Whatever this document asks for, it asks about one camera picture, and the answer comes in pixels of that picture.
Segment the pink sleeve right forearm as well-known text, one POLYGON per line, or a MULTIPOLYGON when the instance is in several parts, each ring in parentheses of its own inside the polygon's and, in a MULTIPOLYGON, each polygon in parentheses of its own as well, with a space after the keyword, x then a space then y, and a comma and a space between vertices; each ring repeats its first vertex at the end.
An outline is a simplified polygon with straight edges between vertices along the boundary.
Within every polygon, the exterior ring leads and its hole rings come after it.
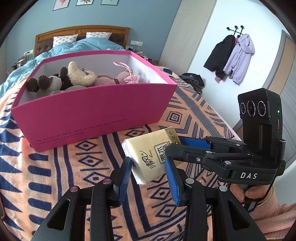
POLYGON ((295 203, 281 205, 272 188, 250 216, 267 240, 283 240, 295 222, 295 203))

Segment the right hand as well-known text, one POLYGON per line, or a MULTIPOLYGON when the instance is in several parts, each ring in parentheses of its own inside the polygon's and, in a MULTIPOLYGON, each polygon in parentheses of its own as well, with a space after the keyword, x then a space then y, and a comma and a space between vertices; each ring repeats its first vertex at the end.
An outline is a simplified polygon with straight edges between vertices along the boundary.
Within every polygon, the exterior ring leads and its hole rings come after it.
POLYGON ((269 185, 253 186, 244 191, 238 184, 231 184, 230 191, 238 199, 239 202, 243 202, 245 200, 245 197, 249 199, 263 198, 267 194, 269 187, 269 185))

